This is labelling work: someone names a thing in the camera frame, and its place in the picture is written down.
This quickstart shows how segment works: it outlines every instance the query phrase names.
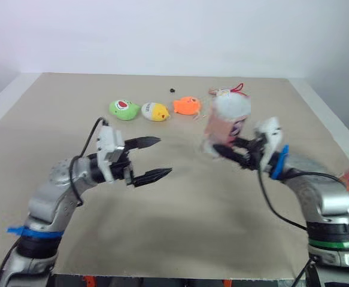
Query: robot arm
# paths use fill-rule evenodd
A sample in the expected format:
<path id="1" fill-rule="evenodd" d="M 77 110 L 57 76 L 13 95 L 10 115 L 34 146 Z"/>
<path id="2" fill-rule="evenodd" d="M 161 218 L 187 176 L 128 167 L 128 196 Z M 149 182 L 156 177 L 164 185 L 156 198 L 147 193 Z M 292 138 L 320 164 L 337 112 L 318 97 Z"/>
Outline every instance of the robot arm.
<path id="1" fill-rule="evenodd" d="M 333 180 L 335 177 L 322 176 L 330 177 L 320 164 L 288 155 L 287 146 L 276 152 L 274 147 L 280 140 L 281 129 L 272 118 L 256 129 L 254 140 L 238 138 L 233 143 L 245 148 L 246 154 L 224 145 L 214 148 L 242 168 L 258 170 L 259 178 L 260 173 L 268 172 L 296 194 L 306 221 L 306 227 L 299 227 L 307 230 L 308 253 L 313 262 L 306 270 L 307 286 L 349 287 L 349 193 L 344 184 Z"/>
<path id="2" fill-rule="evenodd" d="M 8 229 L 20 238 L 6 260 L 0 287 L 47 286 L 57 260 L 59 243 L 82 193 L 105 181 L 125 180 L 126 185 L 139 187 L 158 181 L 172 170 L 155 169 L 134 176 L 129 151 L 149 147 L 158 141 L 159 138 L 143 137 L 124 142 L 120 132 L 104 125 L 99 132 L 96 154 L 73 161 L 63 160 L 53 166 L 47 182 L 37 188 L 29 202 L 29 215 L 24 226 Z"/>

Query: table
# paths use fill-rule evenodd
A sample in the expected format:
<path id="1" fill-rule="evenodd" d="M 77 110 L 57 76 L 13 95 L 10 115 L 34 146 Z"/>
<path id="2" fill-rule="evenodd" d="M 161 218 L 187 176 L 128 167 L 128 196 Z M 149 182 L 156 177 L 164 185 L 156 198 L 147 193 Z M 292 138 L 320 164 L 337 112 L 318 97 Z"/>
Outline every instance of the table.
<path id="1" fill-rule="evenodd" d="M 196 96 L 204 104 L 203 115 L 211 102 L 209 87 L 240 82 L 252 99 L 243 136 L 251 138 L 257 121 L 276 115 L 290 152 L 313 158 L 337 175 L 349 167 L 333 139 L 338 133 L 325 128 L 287 79 L 42 74 L 0 117 L 0 262 L 15 240 L 6 228 L 23 224 L 28 200 L 52 165 L 78 154 L 94 120 L 105 115 L 125 139 L 162 139 L 133 152 L 137 175 L 157 167 L 173 171 L 137 189 L 118 182 L 86 191 L 85 204 L 75 211 L 60 245 L 57 272 L 295 277 L 308 258 L 306 234 L 273 216 L 254 172 L 212 161 L 199 151 L 207 117 L 193 120 L 172 114 L 168 121 L 155 123 L 139 114 L 132 121 L 120 121 L 107 111 L 117 99 L 170 106 L 174 99 Z M 92 143 L 89 152 L 94 149 Z M 268 178 L 265 185 L 275 208 L 304 224 L 293 193 Z"/>

